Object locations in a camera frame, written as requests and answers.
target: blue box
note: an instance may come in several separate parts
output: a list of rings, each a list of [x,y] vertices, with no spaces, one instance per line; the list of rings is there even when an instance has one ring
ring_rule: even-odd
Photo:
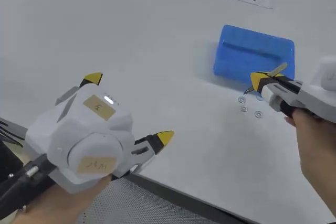
[[[286,62],[285,76],[295,77],[294,42],[225,25],[220,35],[214,74],[251,84],[252,72],[270,72]]]

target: beige sticker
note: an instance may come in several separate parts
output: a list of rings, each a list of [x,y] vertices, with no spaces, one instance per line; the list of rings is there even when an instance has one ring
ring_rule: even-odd
[[[78,173],[112,173],[116,165],[114,157],[91,157],[85,156],[81,159]]]
[[[111,106],[102,101],[96,95],[86,99],[83,104],[105,121],[107,121],[115,113],[115,110]]]

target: white table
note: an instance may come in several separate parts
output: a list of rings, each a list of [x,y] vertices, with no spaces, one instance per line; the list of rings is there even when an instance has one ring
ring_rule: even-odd
[[[134,134],[173,129],[142,175],[262,224],[334,220],[300,171],[281,113],[212,74],[222,26],[292,39],[296,76],[336,52],[334,0],[0,0],[0,117],[28,127],[90,72]],[[261,110],[262,119],[254,112]]]

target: metal washer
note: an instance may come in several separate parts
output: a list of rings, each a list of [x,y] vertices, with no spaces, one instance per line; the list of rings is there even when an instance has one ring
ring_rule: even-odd
[[[256,116],[256,118],[262,118],[262,112],[261,111],[256,111],[254,113],[254,115]]]
[[[246,102],[245,97],[239,97],[239,98],[238,98],[238,102],[240,102],[240,103],[245,103],[245,102]]]
[[[247,111],[247,106],[245,106],[245,105],[240,106],[240,110],[243,111],[243,112],[246,112]]]

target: mesh floor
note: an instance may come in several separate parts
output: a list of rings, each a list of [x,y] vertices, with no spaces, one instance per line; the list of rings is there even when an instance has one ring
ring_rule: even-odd
[[[76,224],[215,224],[166,201],[127,179],[113,181]]]

